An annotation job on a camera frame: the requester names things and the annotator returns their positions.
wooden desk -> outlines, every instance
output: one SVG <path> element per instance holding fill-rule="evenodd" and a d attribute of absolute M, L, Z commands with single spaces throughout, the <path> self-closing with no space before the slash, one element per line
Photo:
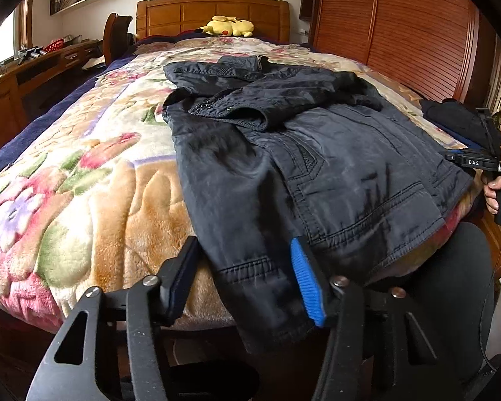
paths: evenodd
<path fill-rule="evenodd" d="M 98 42 L 71 45 L 20 66 L 15 63 L 0 75 L 0 148 L 29 123 L 22 98 L 53 77 L 97 56 Z"/>

cable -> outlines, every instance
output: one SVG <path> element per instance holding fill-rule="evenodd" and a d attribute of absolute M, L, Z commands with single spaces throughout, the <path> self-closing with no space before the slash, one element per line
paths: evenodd
<path fill-rule="evenodd" d="M 479 348 L 481 349 L 481 353 L 482 353 L 482 357 L 484 358 L 486 364 L 490 367 L 490 369 L 492 369 L 492 371 L 494 372 L 497 372 L 497 368 L 494 367 L 490 361 L 488 360 L 488 357 L 486 356 L 486 350 L 485 348 L 482 346 L 482 320 L 484 319 L 484 311 L 485 311 L 485 307 L 486 307 L 486 300 L 488 299 L 488 294 L 490 292 L 490 285 L 492 284 L 492 282 L 494 281 L 494 278 L 495 278 L 495 272 L 497 270 L 497 266 L 499 265 L 499 261 L 501 259 L 501 245 L 499 247 L 499 255 L 497 256 L 497 260 L 495 262 L 495 265 L 494 265 L 494 269 L 492 270 L 492 277 L 490 278 L 490 281 L 488 282 L 488 284 L 486 285 L 486 293 L 485 293 L 485 298 L 484 298 L 484 301 L 482 303 L 482 309 L 481 309 L 481 317 L 479 319 Z"/>

window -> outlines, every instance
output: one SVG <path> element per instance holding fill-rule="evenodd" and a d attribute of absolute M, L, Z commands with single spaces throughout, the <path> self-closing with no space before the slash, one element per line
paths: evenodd
<path fill-rule="evenodd" d="M 21 45 L 24 45 L 26 48 L 32 46 L 32 1 L 22 0 L 0 26 L 0 62 L 16 55 Z"/>
<path fill-rule="evenodd" d="M 12 12 L 0 26 L 0 62 L 15 54 Z"/>

pikachu plush toy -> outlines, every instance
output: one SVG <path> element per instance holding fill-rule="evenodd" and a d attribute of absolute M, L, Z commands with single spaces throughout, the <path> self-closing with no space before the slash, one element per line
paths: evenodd
<path fill-rule="evenodd" d="M 230 16 L 214 16 L 208 25 L 201 27 L 198 31 L 215 36 L 252 36 L 254 25 L 250 21 L 235 19 Z"/>

screw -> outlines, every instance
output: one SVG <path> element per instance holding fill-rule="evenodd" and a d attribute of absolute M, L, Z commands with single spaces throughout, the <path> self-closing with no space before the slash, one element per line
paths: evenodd
<path fill-rule="evenodd" d="M 406 297 L 406 291 L 402 288 L 399 288 L 399 286 L 394 286 L 393 288 L 391 288 L 389 293 L 395 298 L 405 298 Z"/>
<path fill-rule="evenodd" d="M 91 286 L 91 288 L 88 288 L 86 291 L 86 297 L 96 297 L 98 294 L 100 294 L 100 288 L 98 286 Z"/>
<path fill-rule="evenodd" d="M 337 288 L 345 288 L 349 286 L 350 280 L 345 276 L 332 276 L 330 279 L 330 284 L 336 286 Z"/>
<path fill-rule="evenodd" d="M 144 286 L 154 286 L 156 283 L 158 283 L 158 277 L 153 274 L 143 277 Z"/>

